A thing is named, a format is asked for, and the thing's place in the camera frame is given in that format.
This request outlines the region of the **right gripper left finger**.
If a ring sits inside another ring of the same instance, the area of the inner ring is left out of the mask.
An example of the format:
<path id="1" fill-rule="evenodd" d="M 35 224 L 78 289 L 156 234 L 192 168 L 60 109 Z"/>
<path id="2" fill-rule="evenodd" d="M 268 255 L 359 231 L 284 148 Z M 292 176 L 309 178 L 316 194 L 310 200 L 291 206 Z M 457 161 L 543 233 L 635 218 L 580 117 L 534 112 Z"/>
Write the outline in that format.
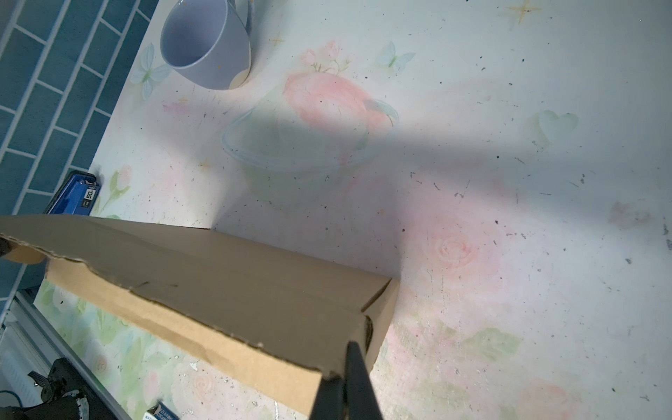
<path id="1" fill-rule="evenodd" d="M 342 378 L 322 379 L 315 397 L 310 420 L 343 420 L 345 383 Z"/>

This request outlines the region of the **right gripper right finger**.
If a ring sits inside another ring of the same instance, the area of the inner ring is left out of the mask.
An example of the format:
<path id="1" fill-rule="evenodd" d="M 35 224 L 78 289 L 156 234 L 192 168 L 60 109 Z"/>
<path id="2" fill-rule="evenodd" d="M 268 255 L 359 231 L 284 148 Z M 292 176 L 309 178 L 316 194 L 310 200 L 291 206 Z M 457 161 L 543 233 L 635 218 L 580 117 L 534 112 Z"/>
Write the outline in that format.
<path id="1" fill-rule="evenodd" d="M 350 420 L 383 420 L 362 350 L 355 341 L 346 353 L 345 398 Z"/>

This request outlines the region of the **brown cardboard box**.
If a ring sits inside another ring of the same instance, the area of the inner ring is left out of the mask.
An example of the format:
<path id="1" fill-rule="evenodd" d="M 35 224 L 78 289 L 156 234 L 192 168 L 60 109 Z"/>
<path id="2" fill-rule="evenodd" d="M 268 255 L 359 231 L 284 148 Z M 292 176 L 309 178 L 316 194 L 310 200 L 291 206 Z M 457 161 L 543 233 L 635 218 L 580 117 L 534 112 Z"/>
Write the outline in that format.
<path id="1" fill-rule="evenodd" d="M 85 215 L 1 220 L 1 256 L 308 417 L 348 343 L 374 366 L 400 283 L 197 227 Z"/>

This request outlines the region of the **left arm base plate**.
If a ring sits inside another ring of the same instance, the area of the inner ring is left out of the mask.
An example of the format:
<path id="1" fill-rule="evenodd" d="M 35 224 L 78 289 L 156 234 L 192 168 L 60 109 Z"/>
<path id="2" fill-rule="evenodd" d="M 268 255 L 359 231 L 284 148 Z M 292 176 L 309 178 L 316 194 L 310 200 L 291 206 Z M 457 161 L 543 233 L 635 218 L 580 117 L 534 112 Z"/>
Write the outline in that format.
<path id="1" fill-rule="evenodd" d="M 119 419 L 67 358 L 57 359 L 48 376 L 36 371 L 28 376 L 41 388 L 41 403 L 2 407 L 2 419 Z"/>

